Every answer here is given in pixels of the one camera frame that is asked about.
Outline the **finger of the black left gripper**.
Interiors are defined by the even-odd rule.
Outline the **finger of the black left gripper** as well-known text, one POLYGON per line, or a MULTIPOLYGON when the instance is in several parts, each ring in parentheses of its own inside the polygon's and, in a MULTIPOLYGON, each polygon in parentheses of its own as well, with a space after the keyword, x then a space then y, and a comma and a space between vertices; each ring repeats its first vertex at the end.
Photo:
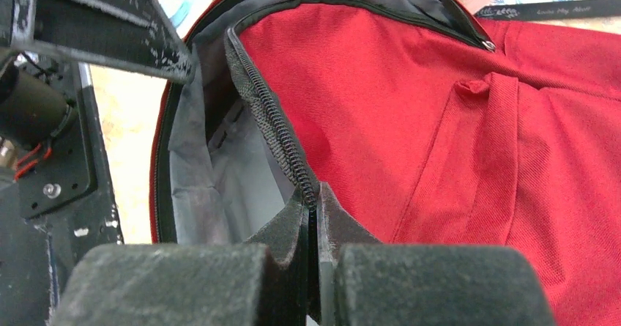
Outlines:
POLYGON ((158 0, 1 0, 1 48, 177 83, 196 68, 158 0))

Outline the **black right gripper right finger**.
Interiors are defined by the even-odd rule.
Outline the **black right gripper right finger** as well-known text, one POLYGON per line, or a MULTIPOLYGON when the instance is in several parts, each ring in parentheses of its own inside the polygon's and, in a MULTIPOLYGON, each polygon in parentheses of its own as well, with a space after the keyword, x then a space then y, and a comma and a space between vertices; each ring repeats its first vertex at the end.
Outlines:
POLYGON ((327 183, 317 203, 323 325, 554 325, 529 262, 489 245, 386 245, 327 183))

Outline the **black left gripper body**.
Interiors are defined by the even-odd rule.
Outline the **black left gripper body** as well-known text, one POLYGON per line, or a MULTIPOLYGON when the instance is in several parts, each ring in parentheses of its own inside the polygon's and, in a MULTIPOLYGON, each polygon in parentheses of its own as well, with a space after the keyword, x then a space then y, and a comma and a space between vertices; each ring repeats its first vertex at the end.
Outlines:
POLYGON ((35 53, 1 82, 1 323, 47 325, 92 248, 124 241, 91 72, 35 53))

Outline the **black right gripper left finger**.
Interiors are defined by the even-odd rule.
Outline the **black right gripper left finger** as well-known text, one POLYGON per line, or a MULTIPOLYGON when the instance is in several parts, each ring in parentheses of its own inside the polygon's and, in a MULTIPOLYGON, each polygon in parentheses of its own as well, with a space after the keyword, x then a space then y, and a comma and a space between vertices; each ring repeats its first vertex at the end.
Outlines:
POLYGON ((299 191, 234 245, 100 245, 74 268, 53 325, 304 325, 308 210, 299 191))

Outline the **red student backpack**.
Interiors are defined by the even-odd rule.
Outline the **red student backpack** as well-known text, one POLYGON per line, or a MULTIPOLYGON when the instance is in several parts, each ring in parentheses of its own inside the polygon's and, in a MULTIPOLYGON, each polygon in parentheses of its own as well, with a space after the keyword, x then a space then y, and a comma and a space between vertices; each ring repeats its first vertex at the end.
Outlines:
POLYGON ((319 187, 385 243, 503 245, 559 325, 620 323, 620 36, 456 0, 215 0, 152 148, 155 242, 319 187))

